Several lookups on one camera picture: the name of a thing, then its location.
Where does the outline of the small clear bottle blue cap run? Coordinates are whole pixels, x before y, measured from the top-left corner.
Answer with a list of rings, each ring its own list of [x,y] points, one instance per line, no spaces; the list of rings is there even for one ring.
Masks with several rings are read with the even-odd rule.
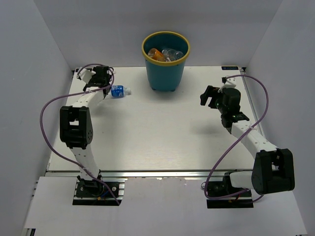
[[[110,98],[123,98],[128,95],[131,95],[131,89],[122,85],[113,85],[108,93]]]

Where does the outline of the long clear plastic bottle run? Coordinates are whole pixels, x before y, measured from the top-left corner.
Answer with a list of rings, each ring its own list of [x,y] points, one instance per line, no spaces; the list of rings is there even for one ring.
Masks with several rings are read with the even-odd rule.
[[[170,48],[163,49],[161,53],[164,56],[165,62],[176,61],[176,60],[181,59],[184,56],[184,54],[181,51],[170,49]]]

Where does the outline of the orange juice bottle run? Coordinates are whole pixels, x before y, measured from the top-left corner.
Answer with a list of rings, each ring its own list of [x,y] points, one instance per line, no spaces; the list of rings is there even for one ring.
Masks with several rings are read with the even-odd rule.
[[[147,55],[153,60],[165,62],[164,54],[156,48],[152,48]]]

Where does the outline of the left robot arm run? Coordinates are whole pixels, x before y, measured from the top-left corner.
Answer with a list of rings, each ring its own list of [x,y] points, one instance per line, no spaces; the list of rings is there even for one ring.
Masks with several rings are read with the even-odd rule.
[[[76,76],[85,83],[83,93],[73,104],[60,109],[60,140],[70,149],[78,163],[81,190],[93,196],[103,193],[104,184],[100,181],[100,170],[91,149],[94,131],[90,111],[108,95],[113,72],[112,67],[101,65],[79,69]]]

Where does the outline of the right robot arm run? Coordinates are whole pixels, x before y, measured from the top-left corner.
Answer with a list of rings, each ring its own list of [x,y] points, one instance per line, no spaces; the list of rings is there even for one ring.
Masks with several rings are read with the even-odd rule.
[[[200,104],[219,110],[223,127],[243,144],[254,158],[251,171],[225,173],[222,189],[234,196],[240,189],[253,189],[259,195],[291,191],[295,187],[293,154],[278,148],[254,129],[240,111],[241,93],[235,88],[207,86]]]

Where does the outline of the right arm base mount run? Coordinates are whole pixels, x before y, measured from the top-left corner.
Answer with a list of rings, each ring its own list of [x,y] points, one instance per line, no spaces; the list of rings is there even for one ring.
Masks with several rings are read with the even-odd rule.
[[[207,209],[253,208],[251,191],[226,185],[223,181],[210,181],[207,185]]]

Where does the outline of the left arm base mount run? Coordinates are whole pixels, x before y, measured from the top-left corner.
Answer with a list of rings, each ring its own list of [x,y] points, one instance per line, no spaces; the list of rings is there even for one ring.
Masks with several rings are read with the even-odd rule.
[[[95,180],[77,177],[73,206],[118,206],[123,198],[123,183],[106,181],[108,187]]]

